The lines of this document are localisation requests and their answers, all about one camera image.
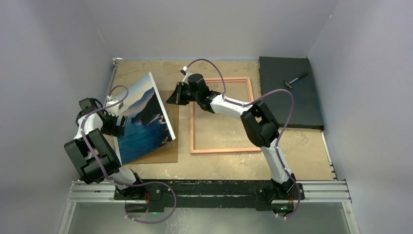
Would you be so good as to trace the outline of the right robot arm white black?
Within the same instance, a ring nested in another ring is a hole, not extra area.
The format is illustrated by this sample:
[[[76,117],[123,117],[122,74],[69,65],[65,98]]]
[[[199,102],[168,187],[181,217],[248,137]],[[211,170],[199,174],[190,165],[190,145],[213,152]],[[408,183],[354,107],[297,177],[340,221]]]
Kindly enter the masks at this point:
[[[246,103],[227,98],[223,93],[211,90],[202,75],[193,74],[178,82],[167,99],[168,104],[175,105],[188,105],[190,102],[197,103],[204,111],[242,122],[248,139],[261,149],[269,166],[272,194],[297,201],[304,197],[282,154],[280,138],[283,131],[279,131],[279,123],[264,101],[257,99]]]

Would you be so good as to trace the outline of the seascape photo print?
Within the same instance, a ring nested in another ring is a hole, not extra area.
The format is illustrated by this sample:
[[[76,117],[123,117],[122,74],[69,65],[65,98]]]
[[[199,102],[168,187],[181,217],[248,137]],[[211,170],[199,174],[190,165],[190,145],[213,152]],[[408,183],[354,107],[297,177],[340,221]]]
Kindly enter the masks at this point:
[[[128,89],[120,115],[124,135],[114,139],[121,164],[146,156],[176,139],[167,110],[151,72]]]

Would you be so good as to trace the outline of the pink wooden picture frame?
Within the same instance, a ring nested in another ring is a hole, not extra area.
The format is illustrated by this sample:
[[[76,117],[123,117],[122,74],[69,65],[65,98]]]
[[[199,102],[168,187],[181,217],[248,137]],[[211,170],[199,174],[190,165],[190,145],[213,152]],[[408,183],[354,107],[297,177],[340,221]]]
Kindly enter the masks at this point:
[[[220,78],[206,78],[211,90],[221,90]],[[225,78],[228,96],[250,102],[254,99],[249,77]],[[190,153],[208,154],[259,154],[261,149],[254,146],[246,136],[240,118],[226,114],[212,114],[203,111],[198,104],[190,108]]]

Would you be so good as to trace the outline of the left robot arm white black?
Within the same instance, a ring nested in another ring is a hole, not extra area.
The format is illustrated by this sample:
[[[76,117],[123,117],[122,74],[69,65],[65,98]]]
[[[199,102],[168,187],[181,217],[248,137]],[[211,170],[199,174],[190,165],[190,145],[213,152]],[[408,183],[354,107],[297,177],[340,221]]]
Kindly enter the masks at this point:
[[[99,100],[85,98],[79,105],[78,132],[74,139],[64,144],[64,150],[80,179],[87,184],[110,182],[119,196],[142,199],[146,193],[142,179],[133,170],[122,167],[121,160],[105,138],[123,136],[128,118],[118,115],[122,104],[110,101],[107,111]]]

